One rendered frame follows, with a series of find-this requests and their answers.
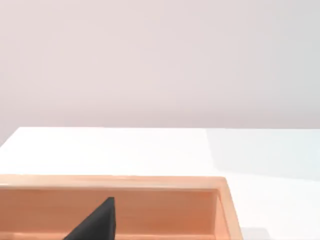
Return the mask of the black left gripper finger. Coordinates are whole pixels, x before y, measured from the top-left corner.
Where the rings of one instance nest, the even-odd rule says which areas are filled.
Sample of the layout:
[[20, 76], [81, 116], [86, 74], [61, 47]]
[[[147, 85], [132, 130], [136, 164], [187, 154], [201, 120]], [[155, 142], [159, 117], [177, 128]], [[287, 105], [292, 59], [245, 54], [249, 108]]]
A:
[[115, 198], [108, 197], [63, 240], [115, 240]]

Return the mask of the shallow salmon-coloured box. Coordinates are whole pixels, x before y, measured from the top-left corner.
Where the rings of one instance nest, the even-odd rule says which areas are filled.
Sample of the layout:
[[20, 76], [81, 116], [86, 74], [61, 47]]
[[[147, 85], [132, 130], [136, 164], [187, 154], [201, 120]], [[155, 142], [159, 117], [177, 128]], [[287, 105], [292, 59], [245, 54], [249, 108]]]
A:
[[115, 240], [244, 240], [221, 176], [0, 174], [0, 240], [63, 240], [107, 198]]

